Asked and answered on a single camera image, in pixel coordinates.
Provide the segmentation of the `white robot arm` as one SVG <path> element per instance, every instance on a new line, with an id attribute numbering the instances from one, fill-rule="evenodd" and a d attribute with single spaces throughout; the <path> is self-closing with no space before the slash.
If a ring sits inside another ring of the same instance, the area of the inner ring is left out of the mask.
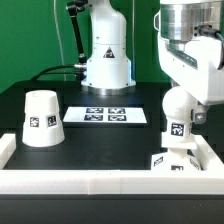
<path id="1" fill-rule="evenodd" d="M 135 84 L 126 56 L 126 20 L 109 0 L 88 0 L 92 55 L 82 84 L 101 93 Z M 224 103 L 224 0 L 160 0 L 154 17 L 159 63 L 174 82 L 202 104 L 194 114 L 205 121 L 210 105 Z"/>

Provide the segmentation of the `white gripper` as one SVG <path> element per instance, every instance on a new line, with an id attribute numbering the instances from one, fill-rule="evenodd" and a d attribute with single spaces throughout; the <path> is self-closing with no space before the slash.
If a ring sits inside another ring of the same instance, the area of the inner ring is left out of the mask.
<path id="1" fill-rule="evenodd" d="M 181 86 L 200 103 L 191 111 L 192 121 L 203 124 L 209 106 L 224 103 L 224 67 L 222 43 L 213 38 L 198 37 L 184 44 L 184 50 L 172 49 L 169 41 L 157 36 L 161 69 L 171 78 L 171 87 Z"/>

